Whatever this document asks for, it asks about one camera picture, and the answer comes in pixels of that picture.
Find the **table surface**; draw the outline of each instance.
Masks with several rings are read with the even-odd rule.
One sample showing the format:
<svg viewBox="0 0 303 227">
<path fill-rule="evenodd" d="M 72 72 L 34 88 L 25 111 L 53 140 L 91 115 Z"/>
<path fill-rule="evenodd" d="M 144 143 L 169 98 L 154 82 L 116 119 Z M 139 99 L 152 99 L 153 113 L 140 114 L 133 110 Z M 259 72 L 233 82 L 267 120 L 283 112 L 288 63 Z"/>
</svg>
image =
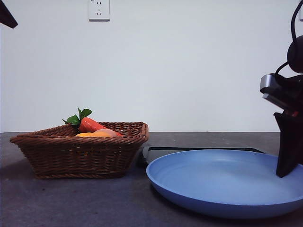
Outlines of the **table surface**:
<svg viewBox="0 0 303 227">
<path fill-rule="evenodd" d="M 303 208 L 260 220 L 213 218 L 188 211 L 160 196 L 135 159 L 122 178 L 38 180 L 19 148 L 9 142 L 17 134 L 0 135 L 3 227 L 303 226 Z M 251 147 L 277 155 L 279 133 L 151 132 L 143 146 Z"/>
</svg>

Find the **woven basket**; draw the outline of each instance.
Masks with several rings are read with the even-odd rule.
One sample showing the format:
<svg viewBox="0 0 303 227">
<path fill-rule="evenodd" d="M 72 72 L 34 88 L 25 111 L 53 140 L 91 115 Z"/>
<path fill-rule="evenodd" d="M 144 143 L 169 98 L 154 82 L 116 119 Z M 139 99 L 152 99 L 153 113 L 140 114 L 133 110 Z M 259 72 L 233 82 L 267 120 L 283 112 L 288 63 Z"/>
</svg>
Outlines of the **woven basket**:
<svg viewBox="0 0 303 227">
<path fill-rule="evenodd" d="M 125 175 L 148 140 L 143 122 L 101 122 L 122 137 L 76 137 L 70 124 L 20 134 L 10 139 L 29 160 L 36 178 L 116 178 Z"/>
</svg>

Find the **fake vegetable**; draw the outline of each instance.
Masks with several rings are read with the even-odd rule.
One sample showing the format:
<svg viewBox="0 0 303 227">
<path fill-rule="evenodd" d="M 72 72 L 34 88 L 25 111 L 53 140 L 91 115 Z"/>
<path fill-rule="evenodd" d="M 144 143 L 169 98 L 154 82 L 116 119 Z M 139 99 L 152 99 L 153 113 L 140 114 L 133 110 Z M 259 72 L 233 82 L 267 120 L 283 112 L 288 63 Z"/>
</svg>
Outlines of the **fake vegetable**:
<svg viewBox="0 0 303 227">
<path fill-rule="evenodd" d="M 108 129 L 107 127 L 104 127 L 102 124 L 99 124 L 98 122 L 94 121 L 93 119 L 89 117 L 85 117 L 82 119 L 79 131 L 80 132 L 95 132 L 100 129 Z M 117 136 L 122 136 L 119 132 L 115 132 Z"/>
<path fill-rule="evenodd" d="M 108 129 L 107 127 L 104 127 L 102 124 L 99 124 L 95 120 L 87 117 L 92 113 L 91 110 L 89 109 L 79 109 L 79 117 L 75 114 L 74 116 L 69 117 L 66 121 L 62 119 L 65 124 L 72 124 L 72 125 L 80 125 L 79 126 L 79 131 L 80 132 L 95 132 L 100 129 L 104 129 L 106 134 L 109 134 L 110 137 L 115 137 L 115 136 L 123 136 L 119 132 L 112 131 Z"/>
<path fill-rule="evenodd" d="M 80 136 L 80 137 L 111 137 L 108 133 L 103 132 L 103 131 L 85 132 L 85 133 L 80 133 L 76 136 Z"/>
</svg>

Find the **blue plate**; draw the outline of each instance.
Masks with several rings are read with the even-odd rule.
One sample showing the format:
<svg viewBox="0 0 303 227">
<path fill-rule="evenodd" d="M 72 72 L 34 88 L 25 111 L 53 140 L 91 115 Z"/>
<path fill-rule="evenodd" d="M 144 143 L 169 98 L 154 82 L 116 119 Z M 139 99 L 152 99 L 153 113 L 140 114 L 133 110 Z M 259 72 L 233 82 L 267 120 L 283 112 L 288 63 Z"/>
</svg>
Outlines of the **blue plate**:
<svg viewBox="0 0 303 227">
<path fill-rule="evenodd" d="M 221 218 L 269 218 L 303 205 L 303 165 L 276 176 L 277 157 L 238 150 L 194 150 L 152 161 L 147 175 L 171 202 Z"/>
</svg>

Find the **orange vegetable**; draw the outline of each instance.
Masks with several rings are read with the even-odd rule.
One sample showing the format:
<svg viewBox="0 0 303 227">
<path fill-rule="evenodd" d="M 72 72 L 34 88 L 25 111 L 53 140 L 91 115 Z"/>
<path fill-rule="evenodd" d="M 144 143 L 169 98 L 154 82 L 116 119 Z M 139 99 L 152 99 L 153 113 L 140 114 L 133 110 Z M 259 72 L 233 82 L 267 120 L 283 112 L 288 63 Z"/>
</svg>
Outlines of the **orange vegetable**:
<svg viewBox="0 0 303 227">
<path fill-rule="evenodd" d="M 106 133 L 104 131 L 85 132 L 85 133 L 80 133 L 76 136 L 79 136 L 79 137 L 111 137 L 108 133 Z"/>
<path fill-rule="evenodd" d="M 93 119 L 89 117 L 84 117 L 81 120 L 81 124 L 79 127 L 80 132 L 95 132 L 99 129 L 108 129 L 107 127 L 104 127 L 102 124 L 99 124 L 98 122 L 94 121 Z M 122 136 L 119 132 L 115 132 L 117 136 Z"/>
<path fill-rule="evenodd" d="M 94 133 L 101 132 L 101 131 L 106 132 L 107 134 L 110 135 L 110 137 L 116 137 L 117 136 L 117 133 L 115 131 L 111 130 L 111 129 L 99 129 L 99 130 L 95 131 Z"/>
</svg>

